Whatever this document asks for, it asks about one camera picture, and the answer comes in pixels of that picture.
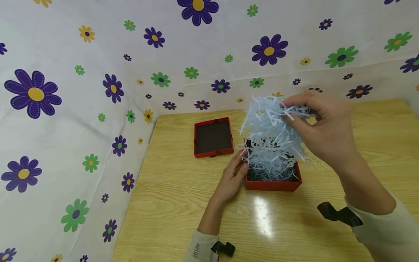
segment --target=hand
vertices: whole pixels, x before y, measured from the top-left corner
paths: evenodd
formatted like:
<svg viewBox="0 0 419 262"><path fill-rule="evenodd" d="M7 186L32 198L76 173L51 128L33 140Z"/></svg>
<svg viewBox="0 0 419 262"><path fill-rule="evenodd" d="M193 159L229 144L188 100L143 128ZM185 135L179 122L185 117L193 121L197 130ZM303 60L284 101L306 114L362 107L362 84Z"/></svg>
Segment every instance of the hand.
<svg viewBox="0 0 419 262"><path fill-rule="evenodd" d="M314 90L289 97L283 104L286 107L307 105L317 111L314 125L296 115L292 116L294 121L288 117L285 120L298 132L307 148L332 168L359 155L352 133L350 105Z"/></svg>
<svg viewBox="0 0 419 262"><path fill-rule="evenodd" d="M243 154L242 152L243 149L238 151L237 154L230 160L230 163L224 169L221 180L212 196L212 200L217 201L222 205L237 194L241 181L249 169L249 165L247 163L243 164L242 160L242 157L246 155L246 152Z"/></svg>

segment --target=person's right hand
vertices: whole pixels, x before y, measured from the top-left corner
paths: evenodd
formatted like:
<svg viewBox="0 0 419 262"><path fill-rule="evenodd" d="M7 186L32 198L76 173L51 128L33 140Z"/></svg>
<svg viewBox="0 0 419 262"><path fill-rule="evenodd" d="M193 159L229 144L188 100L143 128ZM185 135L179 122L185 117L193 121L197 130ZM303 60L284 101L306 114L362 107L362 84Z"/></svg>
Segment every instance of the person's right hand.
<svg viewBox="0 0 419 262"><path fill-rule="evenodd" d="M316 110L317 122L310 125L300 117L292 115L294 121L285 116L307 148L332 168L342 166L352 156L357 156L351 124L351 107L318 91L309 90L287 98L283 104L307 105Z"/></svg>

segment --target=fabric wall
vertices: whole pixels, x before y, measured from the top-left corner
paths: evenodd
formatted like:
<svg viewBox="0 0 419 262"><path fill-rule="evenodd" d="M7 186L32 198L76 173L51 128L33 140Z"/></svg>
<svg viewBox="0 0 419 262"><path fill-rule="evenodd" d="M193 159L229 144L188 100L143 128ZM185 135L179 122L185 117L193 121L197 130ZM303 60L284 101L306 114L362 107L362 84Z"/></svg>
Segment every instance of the fabric wall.
<svg viewBox="0 0 419 262"><path fill-rule="evenodd" d="M111 261L161 114L244 109L252 96L310 88L401 98L419 112L418 9L2 1L0 262Z"/></svg>

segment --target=person's left hand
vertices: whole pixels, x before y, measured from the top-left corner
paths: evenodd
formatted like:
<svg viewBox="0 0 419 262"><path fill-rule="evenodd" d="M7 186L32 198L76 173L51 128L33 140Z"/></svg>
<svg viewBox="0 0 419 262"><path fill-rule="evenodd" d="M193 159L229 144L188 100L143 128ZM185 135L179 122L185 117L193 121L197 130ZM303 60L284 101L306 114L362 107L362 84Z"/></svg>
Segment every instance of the person's left hand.
<svg viewBox="0 0 419 262"><path fill-rule="evenodd" d="M225 204L237 194L241 181L247 174L249 165L247 163L243 164L242 157L246 156L246 152L243 154L242 152L243 149L238 151L224 169L221 180L212 196L214 200L220 201L221 204Z"/></svg>

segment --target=wood grain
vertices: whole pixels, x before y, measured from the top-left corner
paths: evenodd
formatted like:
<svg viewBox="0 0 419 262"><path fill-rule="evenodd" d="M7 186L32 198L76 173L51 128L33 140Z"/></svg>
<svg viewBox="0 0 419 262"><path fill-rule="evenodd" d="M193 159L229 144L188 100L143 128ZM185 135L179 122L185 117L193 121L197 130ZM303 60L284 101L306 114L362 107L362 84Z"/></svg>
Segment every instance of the wood grain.
<svg viewBox="0 0 419 262"><path fill-rule="evenodd" d="M241 111L160 116L114 251L117 262L181 261L193 230L232 155L196 159L194 123L230 117L239 129ZM402 101L353 105L359 150L380 181L419 221L419 122ZM243 141L233 130L234 145ZM343 208L344 193L325 163L299 163L303 184L295 192L242 187L224 211L220 239L236 246L220 261L371 262L350 227L325 220L318 204Z"/></svg>

